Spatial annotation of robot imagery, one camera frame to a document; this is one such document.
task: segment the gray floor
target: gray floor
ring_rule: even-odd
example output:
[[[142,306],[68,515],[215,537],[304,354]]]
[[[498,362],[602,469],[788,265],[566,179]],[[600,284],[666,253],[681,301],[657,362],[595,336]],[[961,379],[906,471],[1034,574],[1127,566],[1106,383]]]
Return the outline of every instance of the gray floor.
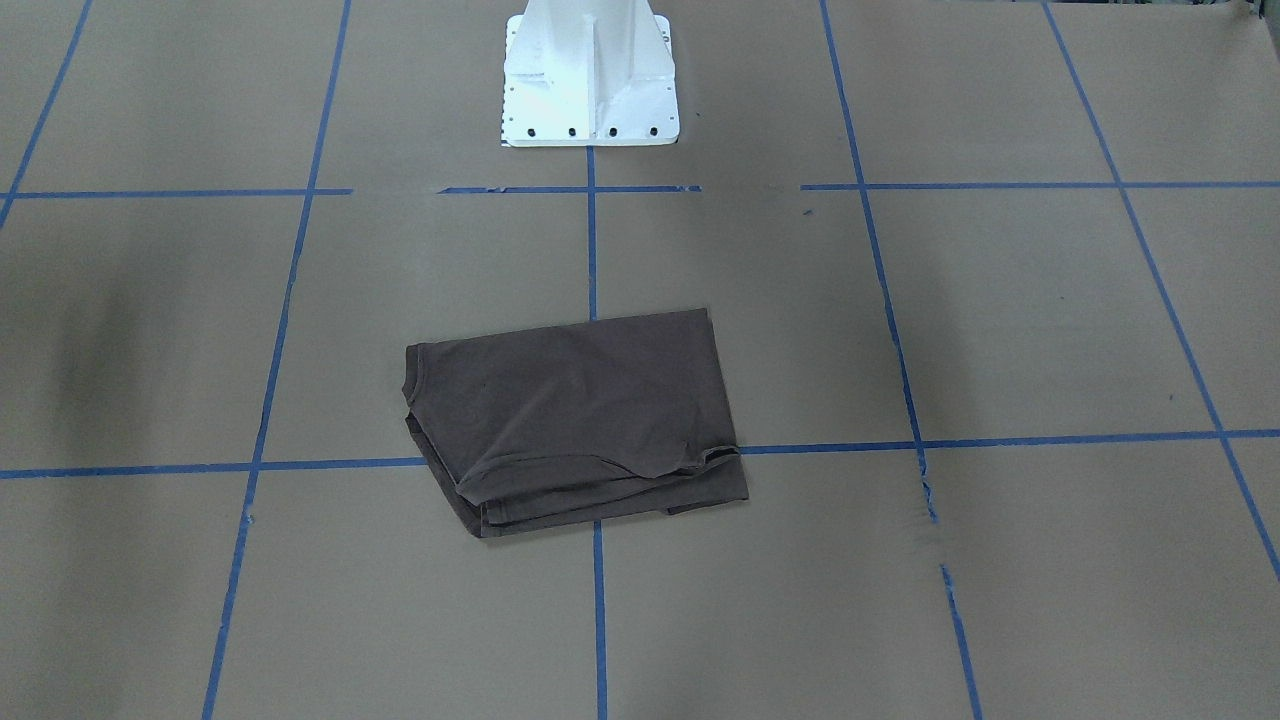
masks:
[[[655,5],[518,151],[520,0],[0,3],[0,717],[1280,717],[1265,23]],[[750,502],[462,530],[404,345],[696,306]]]

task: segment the folded garment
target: folded garment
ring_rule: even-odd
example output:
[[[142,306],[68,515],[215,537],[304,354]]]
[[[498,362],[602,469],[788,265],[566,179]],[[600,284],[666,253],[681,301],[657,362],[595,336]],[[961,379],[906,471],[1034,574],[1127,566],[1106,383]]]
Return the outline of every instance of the folded garment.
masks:
[[[746,500],[705,310],[406,350],[410,434],[476,537]]]

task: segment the dark gray fabric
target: dark gray fabric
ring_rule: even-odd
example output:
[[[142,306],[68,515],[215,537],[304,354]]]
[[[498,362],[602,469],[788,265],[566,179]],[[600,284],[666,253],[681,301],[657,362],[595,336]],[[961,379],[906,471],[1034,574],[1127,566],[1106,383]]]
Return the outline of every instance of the dark gray fabric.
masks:
[[[411,345],[406,365],[410,434],[476,537],[746,500],[705,310]]]

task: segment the horizontal blue line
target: horizontal blue line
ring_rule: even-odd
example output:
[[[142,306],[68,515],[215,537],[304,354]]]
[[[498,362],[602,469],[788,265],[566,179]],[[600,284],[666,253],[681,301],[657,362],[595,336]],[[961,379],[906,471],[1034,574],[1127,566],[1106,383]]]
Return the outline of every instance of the horizontal blue line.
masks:
[[[0,470],[0,480],[47,478],[102,478],[120,475],[192,475],[202,473],[244,473],[252,462],[209,462],[202,465],[127,465],[115,468],[37,468]]]
[[[869,182],[865,190],[1192,190],[1280,187],[1280,181],[1187,181],[1187,182]],[[805,191],[859,191],[856,182],[801,184]]]
[[[349,187],[317,187],[314,195],[351,195]],[[86,190],[70,192],[18,192],[14,200],[108,200],[119,197],[301,197],[305,187],[265,187],[227,190]]]
[[[1217,439],[1229,437],[1280,438],[1280,428],[1253,428],[1244,430],[1184,430],[1169,433],[1114,433],[1088,436],[1028,436],[961,439],[927,439],[928,450],[965,447],[1034,447],[1052,445],[1125,445],[1138,442],[1176,442],[1196,439]],[[909,439],[886,442],[824,442],[809,445],[748,445],[742,455],[806,455],[814,452],[877,452],[890,450],[914,450]],[[352,457],[344,460],[276,460],[259,464],[264,473],[282,470],[342,470],[353,468],[420,468],[426,462],[419,456],[410,457]],[[88,478],[108,475],[183,475],[198,473],[244,473],[253,469],[252,462],[209,462],[193,465],[129,465],[109,468],[36,468],[29,470],[0,470],[0,480],[19,480],[37,478]]]
[[[701,192],[698,184],[447,187],[436,195],[582,195],[588,192]]]
[[[417,457],[357,457],[351,460],[280,460],[262,462],[262,471],[279,470],[340,470],[348,468],[416,468],[426,465]]]
[[[913,441],[892,442],[824,442],[814,445],[750,445],[742,455],[803,455],[809,452],[874,452],[883,450],[915,450]]]

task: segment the white bracket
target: white bracket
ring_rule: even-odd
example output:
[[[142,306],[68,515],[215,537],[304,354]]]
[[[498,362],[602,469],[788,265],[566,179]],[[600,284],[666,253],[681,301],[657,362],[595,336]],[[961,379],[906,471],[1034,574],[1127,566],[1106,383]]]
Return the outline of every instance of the white bracket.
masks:
[[[529,0],[507,22],[503,72],[503,145],[680,137],[671,23],[648,0]]]

